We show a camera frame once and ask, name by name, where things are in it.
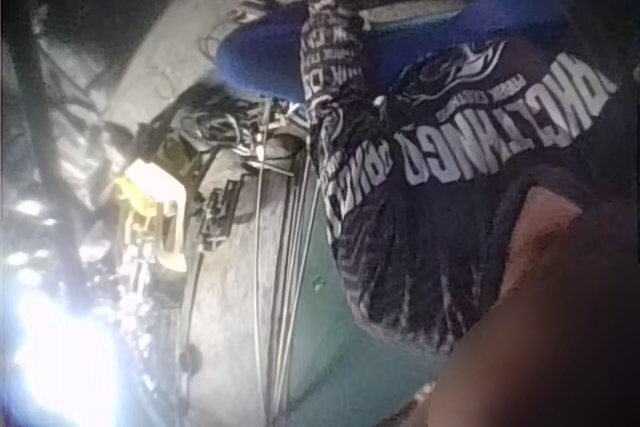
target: person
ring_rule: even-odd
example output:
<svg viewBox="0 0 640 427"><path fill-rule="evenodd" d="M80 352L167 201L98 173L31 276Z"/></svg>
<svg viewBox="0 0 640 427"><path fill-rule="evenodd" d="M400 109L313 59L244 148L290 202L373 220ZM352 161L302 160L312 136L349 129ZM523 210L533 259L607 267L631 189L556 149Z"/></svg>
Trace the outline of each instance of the person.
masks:
<svg viewBox="0 0 640 427"><path fill-rule="evenodd" d="M569 29L554 43L453 45L374 96L359 0L308 8L301 74L331 247L363 328L453 351L429 425L628 416L640 399L631 72L601 67Z"/></svg>

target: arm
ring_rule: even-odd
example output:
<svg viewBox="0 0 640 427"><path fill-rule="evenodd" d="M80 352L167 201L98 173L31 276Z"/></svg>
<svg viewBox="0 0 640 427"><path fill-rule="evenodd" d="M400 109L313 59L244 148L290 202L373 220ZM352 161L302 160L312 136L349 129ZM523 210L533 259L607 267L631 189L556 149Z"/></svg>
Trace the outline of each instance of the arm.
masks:
<svg viewBox="0 0 640 427"><path fill-rule="evenodd" d="M320 173L333 154L355 140L358 121L371 116L363 75L362 24L348 0L309 1L301 70L311 122L311 157Z"/></svg>

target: dark graphic t-shirt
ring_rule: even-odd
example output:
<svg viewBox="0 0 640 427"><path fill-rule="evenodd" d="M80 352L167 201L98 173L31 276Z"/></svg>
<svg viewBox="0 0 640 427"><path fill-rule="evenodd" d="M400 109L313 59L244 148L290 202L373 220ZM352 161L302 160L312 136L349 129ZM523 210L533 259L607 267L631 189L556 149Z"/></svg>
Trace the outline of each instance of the dark graphic t-shirt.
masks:
<svg viewBox="0 0 640 427"><path fill-rule="evenodd" d="M356 318L448 352L495 302L526 193L583 207L637 179L637 112L571 41L452 46L385 97L362 72L362 21L313 0L301 63L328 235Z"/></svg>

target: metal pole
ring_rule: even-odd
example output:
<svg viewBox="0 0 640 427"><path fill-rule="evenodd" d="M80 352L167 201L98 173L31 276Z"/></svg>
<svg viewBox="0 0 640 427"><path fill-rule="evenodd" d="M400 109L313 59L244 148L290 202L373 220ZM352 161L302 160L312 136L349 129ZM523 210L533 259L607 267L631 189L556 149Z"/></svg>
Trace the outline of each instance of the metal pole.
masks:
<svg viewBox="0 0 640 427"><path fill-rule="evenodd" d="M291 303L291 293L293 291L293 285L295 280L295 266L298 260L299 253L299 245L302 237L302 214L304 212L304 201L306 199L307 193L307 185L309 182L309 172L311 169L311 162L307 157L305 160L304 173L302 176L302 186L300 187L300 197L298 199L296 207L296 214L293 219L293 225L291 228L293 243L291 247L291 251L289 254L286 271L287 271L287 282L285 283L285 292L284 292L284 301L283 301L283 310L282 310L282 328L280 330L280 339L278 341L278 354L276 356L276 397L274 397L274 408L278 408L279 399L277 398L279 385L283 382L282 377L284 376L284 365L282 364L282 360L284 357L284 344L286 339L285 332L287 331L287 325L289 323L290 317L290 303Z"/></svg>
<svg viewBox="0 0 640 427"><path fill-rule="evenodd" d="M300 302L300 294L302 293L302 280L304 279L304 273L307 267L307 257L309 256L309 247L311 246L311 234L313 233L313 224L316 217L316 211L318 210L318 202L320 200L320 184L316 184L316 191L313 196L313 202L311 204L311 213L309 214L309 224L307 226L307 237L305 239L304 250L302 251L302 259L300 261L300 269L298 272L298 279L296 285L296 293L293 298L293 306L291 308L291 322L287 329L287 340L284 350L283 361L283 375L280 383L277 385L276 399L278 404L282 403L282 390L284 389L284 379L286 377L287 363L289 362L289 356L291 353L291 341L293 339L293 328L295 326L296 315L298 312L298 303Z"/></svg>
<svg viewBox="0 0 640 427"><path fill-rule="evenodd" d="M264 111L263 125L269 123L271 115L271 103L267 103ZM258 395L265 423L268 421L267 406L264 400L264 383L262 381L262 352L260 348L260 211L262 209L262 185L264 183L264 159L267 152L267 131L262 133L262 148L265 155L262 157L258 172L258 192L256 194L256 237L255 237L255 265L253 272L253 340L256 356L256 374L258 378Z"/></svg>

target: bright light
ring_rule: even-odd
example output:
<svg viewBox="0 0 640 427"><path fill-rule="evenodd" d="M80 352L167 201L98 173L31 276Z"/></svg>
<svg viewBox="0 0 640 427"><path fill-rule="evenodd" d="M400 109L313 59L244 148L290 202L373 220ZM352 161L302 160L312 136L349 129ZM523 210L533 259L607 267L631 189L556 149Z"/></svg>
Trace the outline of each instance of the bright light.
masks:
<svg viewBox="0 0 640 427"><path fill-rule="evenodd" d="M24 265L29 262L29 254L26 252L14 252L7 256L6 262L8 265Z"/></svg>
<svg viewBox="0 0 640 427"><path fill-rule="evenodd" d="M264 160L264 147L262 145L256 147L256 157L258 157L260 162Z"/></svg>
<svg viewBox="0 0 640 427"><path fill-rule="evenodd" d="M109 332L40 291L23 294L18 315L27 335L16 361L35 401L79 427L113 426L118 366Z"/></svg>
<svg viewBox="0 0 640 427"><path fill-rule="evenodd" d="M20 269L16 274L16 279L22 285L37 289L42 284L42 274L28 267Z"/></svg>
<svg viewBox="0 0 640 427"><path fill-rule="evenodd" d="M47 249L38 249L33 254L33 256L36 257L37 259L46 259L47 257L49 257L50 253L51 252L49 252Z"/></svg>
<svg viewBox="0 0 640 427"><path fill-rule="evenodd" d="M42 204L37 200L23 200L16 205L16 210L25 215L37 217L43 211Z"/></svg>

